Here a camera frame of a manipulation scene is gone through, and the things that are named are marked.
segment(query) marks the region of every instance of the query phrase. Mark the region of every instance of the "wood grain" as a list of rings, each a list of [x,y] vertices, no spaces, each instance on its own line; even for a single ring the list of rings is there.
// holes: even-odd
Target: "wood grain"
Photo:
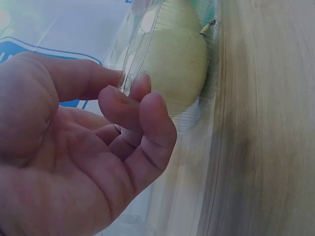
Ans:
[[[314,16],[314,0],[221,0],[198,236],[315,235]]]

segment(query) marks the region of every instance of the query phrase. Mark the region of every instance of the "pear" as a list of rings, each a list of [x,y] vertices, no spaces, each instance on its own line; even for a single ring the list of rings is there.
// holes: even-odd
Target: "pear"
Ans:
[[[147,30],[147,21],[150,19],[144,16],[143,31]],[[152,38],[145,36],[142,40],[149,47],[137,48],[137,54],[145,55],[142,66],[137,57],[133,65],[149,72],[152,90],[163,95],[170,116],[176,116],[190,107],[201,93],[207,73],[207,44],[199,34],[201,24],[188,0],[163,2],[153,30]]]

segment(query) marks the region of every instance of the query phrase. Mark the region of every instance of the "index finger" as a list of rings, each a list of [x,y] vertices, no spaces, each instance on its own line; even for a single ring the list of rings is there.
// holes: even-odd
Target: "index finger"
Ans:
[[[164,172],[177,139],[174,123],[158,93],[150,93],[141,101],[140,124],[141,144],[124,162],[136,194]]]
[[[108,85],[117,86],[121,71],[107,69],[86,59],[58,59],[36,53],[21,53],[41,63],[49,73],[59,101],[95,100]]]

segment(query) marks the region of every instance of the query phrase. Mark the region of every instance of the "blue printed logo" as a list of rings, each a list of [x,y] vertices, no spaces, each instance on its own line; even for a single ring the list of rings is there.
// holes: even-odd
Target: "blue printed logo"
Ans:
[[[18,53],[27,52],[27,51],[36,52],[36,53],[49,56],[49,57],[54,57],[54,58],[89,59],[102,65],[102,63],[98,59],[90,57],[85,54],[47,49],[47,48],[42,48],[38,46],[36,47],[13,37],[5,37],[5,38],[0,39],[0,63],[5,62],[6,60],[10,59],[11,57],[15,56]],[[62,102],[60,104],[66,107],[79,107],[79,108],[84,109],[87,103],[88,101],[75,100],[75,101],[69,101],[69,102]]]

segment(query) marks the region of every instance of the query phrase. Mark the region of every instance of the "clear plastic packaging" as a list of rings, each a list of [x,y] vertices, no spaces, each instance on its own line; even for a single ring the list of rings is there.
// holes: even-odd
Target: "clear plastic packaging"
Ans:
[[[125,94],[140,73],[148,72],[153,90],[166,97],[181,135],[165,173],[97,236],[196,235],[212,136],[209,113],[214,109],[217,78],[216,17],[217,0],[133,0],[104,64],[123,71],[120,89]],[[188,59],[195,67],[189,66]],[[185,74],[189,74],[188,88],[179,86],[185,83],[180,78]],[[190,80],[196,75],[198,83]],[[176,94],[173,100],[167,89]]]
[[[141,72],[149,73],[178,131],[207,109],[215,11],[213,0],[134,0],[104,63],[123,71],[125,94]]]

